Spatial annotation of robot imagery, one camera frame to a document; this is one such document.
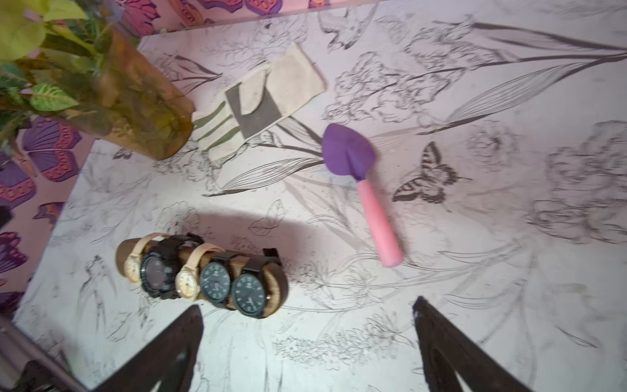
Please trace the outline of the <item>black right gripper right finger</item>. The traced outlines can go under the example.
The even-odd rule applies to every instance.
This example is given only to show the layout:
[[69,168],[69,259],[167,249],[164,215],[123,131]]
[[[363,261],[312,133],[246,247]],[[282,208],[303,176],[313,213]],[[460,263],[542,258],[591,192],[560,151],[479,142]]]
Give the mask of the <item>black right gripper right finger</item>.
[[462,391],[464,381],[472,391],[530,391],[424,297],[412,313],[429,390]]

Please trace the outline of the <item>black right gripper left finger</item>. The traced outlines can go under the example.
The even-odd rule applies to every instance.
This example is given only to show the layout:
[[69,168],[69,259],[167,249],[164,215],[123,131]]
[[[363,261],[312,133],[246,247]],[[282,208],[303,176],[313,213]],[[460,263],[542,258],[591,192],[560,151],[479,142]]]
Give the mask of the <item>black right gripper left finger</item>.
[[188,391],[203,330],[200,308],[192,305],[96,390]]

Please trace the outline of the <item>translucent beige watch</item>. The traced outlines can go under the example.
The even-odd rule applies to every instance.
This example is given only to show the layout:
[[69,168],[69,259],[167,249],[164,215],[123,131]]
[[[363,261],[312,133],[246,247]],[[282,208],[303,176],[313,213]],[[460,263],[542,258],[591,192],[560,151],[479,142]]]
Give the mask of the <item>translucent beige watch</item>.
[[190,302],[195,302],[200,293],[199,263],[206,253],[223,253],[220,248],[212,243],[203,243],[194,248],[186,263],[175,278],[175,286],[178,295]]

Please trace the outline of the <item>black round watch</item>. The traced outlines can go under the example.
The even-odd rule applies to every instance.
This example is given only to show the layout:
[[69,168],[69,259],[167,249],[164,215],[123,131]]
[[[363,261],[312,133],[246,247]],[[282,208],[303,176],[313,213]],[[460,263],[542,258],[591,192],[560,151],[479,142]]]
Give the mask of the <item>black round watch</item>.
[[200,272],[202,295],[215,307],[227,308],[233,282],[230,262],[236,256],[233,252],[215,253]]

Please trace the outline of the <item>black chunky sport watch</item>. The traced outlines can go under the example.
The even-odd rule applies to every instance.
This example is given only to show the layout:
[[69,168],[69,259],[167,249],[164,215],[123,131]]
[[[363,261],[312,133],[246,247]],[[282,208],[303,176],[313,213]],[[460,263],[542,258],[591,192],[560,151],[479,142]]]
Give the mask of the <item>black chunky sport watch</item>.
[[190,245],[197,248],[204,240],[191,233],[173,235],[158,242],[142,256],[140,280],[144,291],[153,298],[171,300],[179,298],[176,275],[181,271],[180,248]]

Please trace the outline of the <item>cream strap watch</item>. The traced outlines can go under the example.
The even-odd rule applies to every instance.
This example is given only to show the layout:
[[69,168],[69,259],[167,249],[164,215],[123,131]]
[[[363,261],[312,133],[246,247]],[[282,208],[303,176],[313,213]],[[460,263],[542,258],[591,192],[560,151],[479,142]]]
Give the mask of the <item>cream strap watch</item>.
[[150,235],[146,235],[143,238],[140,238],[132,251],[130,251],[129,255],[125,259],[122,264],[123,274],[133,284],[138,284],[140,282],[140,266],[141,266],[141,257],[145,251],[146,246],[154,239],[166,239],[169,238],[170,235],[166,235],[164,233],[152,233]]

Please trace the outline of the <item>thin black watch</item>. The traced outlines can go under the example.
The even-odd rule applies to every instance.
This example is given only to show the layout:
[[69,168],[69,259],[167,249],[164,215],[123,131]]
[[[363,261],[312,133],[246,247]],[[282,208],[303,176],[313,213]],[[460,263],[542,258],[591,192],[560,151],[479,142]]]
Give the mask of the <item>thin black watch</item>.
[[264,268],[269,264],[282,264],[276,248],[264,248],[263,253],[249,258],[231,285],[231,297],[238,311],[256,319],[264,318],[270,299]]

